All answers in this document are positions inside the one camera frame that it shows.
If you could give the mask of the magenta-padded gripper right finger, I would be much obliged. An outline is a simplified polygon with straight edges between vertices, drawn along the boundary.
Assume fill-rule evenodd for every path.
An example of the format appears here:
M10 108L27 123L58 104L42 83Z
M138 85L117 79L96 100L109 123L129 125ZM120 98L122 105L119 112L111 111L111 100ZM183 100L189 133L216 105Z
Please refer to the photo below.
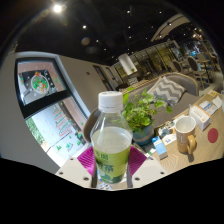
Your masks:
M127 186L140 188L167 175L160 162L152 156L145 156L134 146L130 149L127 167Z

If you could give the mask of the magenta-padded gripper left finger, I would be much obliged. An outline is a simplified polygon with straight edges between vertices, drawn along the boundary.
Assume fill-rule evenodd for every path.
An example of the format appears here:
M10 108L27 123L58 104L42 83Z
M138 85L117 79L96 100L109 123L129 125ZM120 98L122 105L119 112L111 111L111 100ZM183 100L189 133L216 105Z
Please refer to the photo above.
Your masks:
M84 188L95 188L97 168L92 147L78 157L68 159L56 172L56 175Z

